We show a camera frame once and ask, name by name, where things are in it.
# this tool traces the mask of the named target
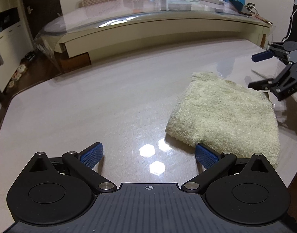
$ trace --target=dark wooden door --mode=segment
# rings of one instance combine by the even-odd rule
[[[23,0],[33,38],[49,22],[62,15],[60,0]]]

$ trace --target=wooden floor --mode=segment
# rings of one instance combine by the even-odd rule
[[[23,74],[22,78],[19,80],[18,87],[13,92],[4,96],[3,100],[1,100],[2,109],[0,111],[0,124],[4,119],[8,104],[14,95],[31,86],[54,78],[58,74],[58,69],[44,55],[37,57],[29,65],[28,71]],[[289,187],[289,192],[291,195],[291,206],[288,213],[290,216],[294,217],[297,222],[297,175]]]

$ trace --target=metal screw cap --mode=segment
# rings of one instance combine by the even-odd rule
[[[199,188],[199,184],[196,182],[187,182],[184,184],[185,188],[188,190],[195,190]]]
[[[99,185],[99,188],[102,190],[110,190],[114,187],[114,184],[111,182],[103,182]]]

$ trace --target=table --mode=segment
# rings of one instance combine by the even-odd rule
[[[95,168],[122,182],[177,182],[201,171],[193,148],[165,136],[165,127],[193,72],[214,72],[247,85],[276,76],[276,58],[253,63],[262,51],[242,39],[197,41],[135,52],[61,75],[13,98],[0,131],[0,232],[12,224],[6,194],[35,152],[58,157],[99,141]],[[297,93],[278,102],[270,94],[281,142],[277,172],[289,186],[297,172]]]
[[[48,23],[37,47],[62,72],[134,50],[238,37],[263,47],[271,24],[239,14],[229,3],[115,0],[79,8]]]

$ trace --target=cloth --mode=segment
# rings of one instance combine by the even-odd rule
[[[177,103],[166,133],[190,146],[203,143],[238,158],[263,153],[277,167],[280,153],[278,124],[272,103],[261,91],[193,73],[192,82]]]

